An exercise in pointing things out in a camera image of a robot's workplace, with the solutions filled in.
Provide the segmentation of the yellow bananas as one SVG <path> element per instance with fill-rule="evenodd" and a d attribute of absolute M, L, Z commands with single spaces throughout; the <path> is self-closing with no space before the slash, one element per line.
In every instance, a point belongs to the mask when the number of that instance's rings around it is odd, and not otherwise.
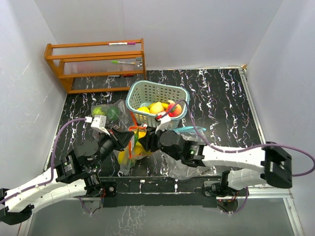
<path fill-rule="evenodd" d="M 145 130 L 133 129 L 134 137 L 129 142 L 124 151 L 120 151 L 117 157 L 118 163 L 121 165 L 128 164 L 129 161 L 134 162 L 151 154 L 150 151 L 145 151 L 143 146 L 139 143 L 139 139 L 146 135 Z"/>

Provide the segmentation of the clear zip bag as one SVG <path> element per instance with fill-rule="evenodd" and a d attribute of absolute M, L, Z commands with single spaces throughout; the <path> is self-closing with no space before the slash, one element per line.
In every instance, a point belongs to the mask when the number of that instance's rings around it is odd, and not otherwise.
<path fill-rule="evenodd" d="M 199 142 L 204 144 L 202 138 L 196 133 L 192 126 L 176 128 L 174 132 L 181 135 L 186 141 Z M 217 168 L 214 166 L 201 166 L 201 160 L 193 160 L 194 153 L 191 150 L 187 151 L 187 156 L 184 159 L 174 159 L 172 156 L 164 155 L 168 165 L 168 175 L 171 178 L 178 180 L 186 180 L 193 177 L 210 177 L 217 174 Z"/>
<path fill-rule="evenodd" d="M 129 175 L 130 169 L 135 165 L 137 160 L 152 154 L 151 151 L 145 151 L 139 143 L 139 139 L 145 137 L 147 128 L 147 124 L 130 126 L 128 131 L 134 134 L 133 138 L 131 138 L 131 141 L 123 151 L 114 151 L 120 165 L 120 170 L 118 171 L 119 177 Z"/>
<path fill-rule="evenodd" d="M 101 104 L 91 107 L 92 117 L 96 115 L 106 116 L 106 126 L 128 130 L 135 125 L 131 111 L 126 106 L 126 101 L 119 99 L 113 104 Z"/>

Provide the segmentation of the clear zip top bag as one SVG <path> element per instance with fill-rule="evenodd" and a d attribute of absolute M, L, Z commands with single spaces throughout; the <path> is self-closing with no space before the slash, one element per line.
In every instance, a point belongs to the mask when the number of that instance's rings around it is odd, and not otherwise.
<path fill-rule="evenodd" d="M 91 107 L 92 117 L 96 115 L 106 116 L 106 126 L 128 130 L 135 125 L 131 111 L 126 106 L 126 101 L 119 99 L 113 104 L 101 104 Z"/>

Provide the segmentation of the green custard apple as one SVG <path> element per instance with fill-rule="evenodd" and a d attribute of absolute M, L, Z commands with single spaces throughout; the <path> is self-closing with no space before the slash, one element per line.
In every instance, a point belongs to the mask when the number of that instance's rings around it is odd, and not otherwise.
<path fill-rule="evenodd" d="M 96 107 L 96 108 L 93 109 L 92 116 L 95 117 L 97 115 L 101 115 L 101 116 L 104 115 L 104 111 L 102 110 L 101 107 Z"/>

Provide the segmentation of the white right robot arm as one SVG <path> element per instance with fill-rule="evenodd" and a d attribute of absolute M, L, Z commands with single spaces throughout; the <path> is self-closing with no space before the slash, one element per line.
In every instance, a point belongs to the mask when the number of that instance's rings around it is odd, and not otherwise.
<path fill-rule="evenodd" d="M 292 157 L 285 148 L 267 143 L 245 149 L 208 146 L 204 142 L 185 140 L 173 130 L 151 130 L 139 139 L 146 151 L 160 150 L 189 167 L 227 166 L 217 190 L 231 195 L 245 187 L 268 184 L 282 189 L 292 187 Z"/>

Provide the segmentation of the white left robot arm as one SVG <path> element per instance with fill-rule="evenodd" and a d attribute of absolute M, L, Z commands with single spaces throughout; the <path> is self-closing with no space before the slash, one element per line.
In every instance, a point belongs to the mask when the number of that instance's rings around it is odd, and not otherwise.
<path fill-rule="evenodd" d="M 84 140 L 47 171 L 15 189 L 0 190 L 0 220 L 16 225 L 51 204 L 81 196 L 97 196 L 103 190 L 97 169 L 113 151 L 124 150 L 132 131 L 111 129 L 99 140 Z"/>

